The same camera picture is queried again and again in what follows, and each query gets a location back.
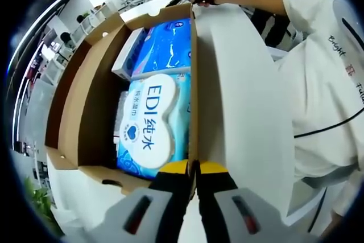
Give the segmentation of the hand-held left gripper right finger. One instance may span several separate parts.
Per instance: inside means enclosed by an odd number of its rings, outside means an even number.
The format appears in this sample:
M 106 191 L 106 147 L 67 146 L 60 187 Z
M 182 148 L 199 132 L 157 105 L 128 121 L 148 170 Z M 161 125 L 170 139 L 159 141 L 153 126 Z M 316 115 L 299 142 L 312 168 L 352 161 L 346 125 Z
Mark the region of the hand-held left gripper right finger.
M 208 242 L 312 242 L 283 223 L 279 211 L 247 188 L 238 188 L 228 170 L 195 162 L 199 211 Z

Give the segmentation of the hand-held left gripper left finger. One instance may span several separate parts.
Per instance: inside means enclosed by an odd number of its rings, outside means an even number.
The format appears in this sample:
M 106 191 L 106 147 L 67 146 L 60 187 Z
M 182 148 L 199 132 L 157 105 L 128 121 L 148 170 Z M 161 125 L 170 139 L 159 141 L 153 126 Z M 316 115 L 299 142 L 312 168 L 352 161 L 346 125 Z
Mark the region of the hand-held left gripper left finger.
M 62 242 L 176 241 L 193 179 L 188 160 L 164 165 L 147 188 L 139 187 L 106 211 L 102 223 L 88 232 L 74 232 Z

